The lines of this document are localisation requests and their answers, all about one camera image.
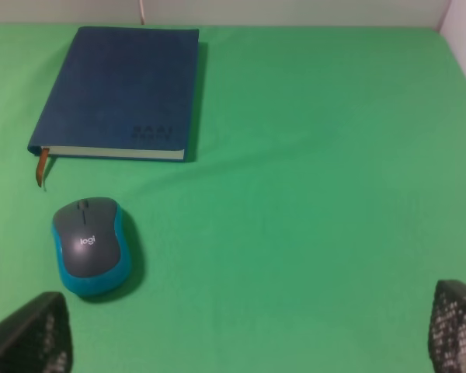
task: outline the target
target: computer mouse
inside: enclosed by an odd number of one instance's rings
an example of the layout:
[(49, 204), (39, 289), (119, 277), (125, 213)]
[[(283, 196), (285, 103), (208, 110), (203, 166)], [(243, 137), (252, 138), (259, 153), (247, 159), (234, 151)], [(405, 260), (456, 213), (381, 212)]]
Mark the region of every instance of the computer mouse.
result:
[(54, 215), (57, 261), (64, 286), (88, 297), (121, 285), (131, 271), (120, 205), (110, 198), (77, 200)]

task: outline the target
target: wireless mouse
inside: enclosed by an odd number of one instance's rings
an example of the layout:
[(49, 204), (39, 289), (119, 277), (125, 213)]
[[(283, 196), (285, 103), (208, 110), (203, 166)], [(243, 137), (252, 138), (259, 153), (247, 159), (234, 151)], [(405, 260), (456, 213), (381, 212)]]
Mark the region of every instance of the wireless mouse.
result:
[(127, 279), (131, 258), (120, 205), (103, 197), (78, 200), (54, 215), (52, 226), (64, 286), (88, 297)]

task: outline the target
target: logo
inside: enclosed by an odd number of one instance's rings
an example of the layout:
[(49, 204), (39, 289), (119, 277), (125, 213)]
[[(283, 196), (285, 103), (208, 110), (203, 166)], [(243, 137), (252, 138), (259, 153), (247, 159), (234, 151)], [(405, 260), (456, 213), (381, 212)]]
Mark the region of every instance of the logo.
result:
[(93, 245), (93, 243), (95, 242), (95, 236), (93, 235), (89, 239), (79, 239), (79, 241), (81, 242), (82, 245), (86, 245), (87, 243), (89, 245)]

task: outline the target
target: desk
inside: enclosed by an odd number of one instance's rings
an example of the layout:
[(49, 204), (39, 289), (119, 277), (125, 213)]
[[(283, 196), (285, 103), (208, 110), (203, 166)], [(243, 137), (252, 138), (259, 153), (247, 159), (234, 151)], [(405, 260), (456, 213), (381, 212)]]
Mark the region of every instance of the desk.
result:
[[(73, 25), (0, 25), (0, 320), (63, 291), (75, 372), (431, 372), (439, 278), (466, 281), (466, 81), (425, 29), (204, 27), (194, 162), (26, 146)], [(87, 302), (54, 212), (117, 200), (128, 283)]]

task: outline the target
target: black mesh object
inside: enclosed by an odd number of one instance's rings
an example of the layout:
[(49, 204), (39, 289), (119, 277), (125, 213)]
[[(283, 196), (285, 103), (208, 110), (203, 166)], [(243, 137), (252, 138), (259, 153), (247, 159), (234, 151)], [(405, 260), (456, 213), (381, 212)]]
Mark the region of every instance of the black mesh object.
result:
[(466, 373), (466, 284), (436, 284), (428, 351), (436, 373)]
[(0, 373), (67, 373), (71, 367), (71, 330), (61, 293), (43, 293), (0, 322)]

